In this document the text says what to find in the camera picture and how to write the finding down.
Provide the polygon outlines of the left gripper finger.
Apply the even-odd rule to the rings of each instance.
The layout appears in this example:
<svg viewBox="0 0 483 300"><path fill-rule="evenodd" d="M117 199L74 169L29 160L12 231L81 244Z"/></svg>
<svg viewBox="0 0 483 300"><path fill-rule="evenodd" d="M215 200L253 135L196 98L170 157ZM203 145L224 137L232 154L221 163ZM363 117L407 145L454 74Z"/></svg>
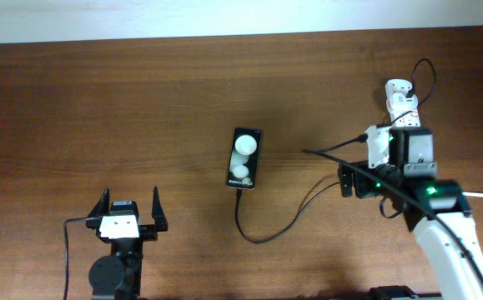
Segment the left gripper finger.
<svg viewBox="0 0 483 300"><path fill-rule="evenodd" d="M164 210L160 202L157 187L153 189L153 204L152 204L151 216L152 216L152 219L154 220L154 225L156 227L157 232L168 231L168 221L164 214Z"/></svg>
<svg viewBox="0 0 483 300"><path fill-rule="evenodd" d="M100 199L93 207L93 209L90 211L90 213L87 215L87 221L86 221L87 228L100 227L100 223L102 222L103 216L108 214L109 200L110 200L110 191L108 188L105 188L103 190L103 193Z"/></svg>

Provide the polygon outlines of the black smartphone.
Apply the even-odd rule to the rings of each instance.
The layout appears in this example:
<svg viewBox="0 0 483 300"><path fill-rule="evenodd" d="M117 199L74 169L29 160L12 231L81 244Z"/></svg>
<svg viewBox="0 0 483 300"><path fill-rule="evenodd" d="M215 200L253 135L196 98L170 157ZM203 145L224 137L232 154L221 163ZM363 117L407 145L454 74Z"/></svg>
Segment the black smartphone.
<svg viewBox="0 0 483 300"><path fill-rule="evenodd" d="M262 131L237 127L232 138L226 186L253 190L259 165Z"/></svg>

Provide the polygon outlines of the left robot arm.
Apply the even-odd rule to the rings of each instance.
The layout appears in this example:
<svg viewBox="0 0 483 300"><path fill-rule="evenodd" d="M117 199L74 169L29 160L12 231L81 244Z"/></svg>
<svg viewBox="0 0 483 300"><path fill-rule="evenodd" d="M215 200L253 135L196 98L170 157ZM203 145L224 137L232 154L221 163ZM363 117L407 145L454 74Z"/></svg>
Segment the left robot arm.
<svg viewBox="0 0 483 300"><path fill-rule="evenodd" d="M169 230L169 224L153 189L152 224L140 224L135 201L111 202L105 189L88 215L86 227L111 247L110 254L95 261L88 280L93 299L137 300L140 296L143 244L158 239L158 233Z"/></svg>

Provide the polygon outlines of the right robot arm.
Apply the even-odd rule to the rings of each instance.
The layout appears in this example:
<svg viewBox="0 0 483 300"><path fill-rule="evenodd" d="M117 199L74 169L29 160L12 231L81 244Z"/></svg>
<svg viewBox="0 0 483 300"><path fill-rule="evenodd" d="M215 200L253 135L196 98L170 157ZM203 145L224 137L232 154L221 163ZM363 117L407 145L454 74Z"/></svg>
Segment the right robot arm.
<svg viewBox="0 0 483 300"><path fill-rule="evenodd" d="M374 162L341 163L344 197L391 200L427 256L445 299L483 299L483 253L472 209L460 185L437 177L432 132L377 127L365 133Z"/></svg>

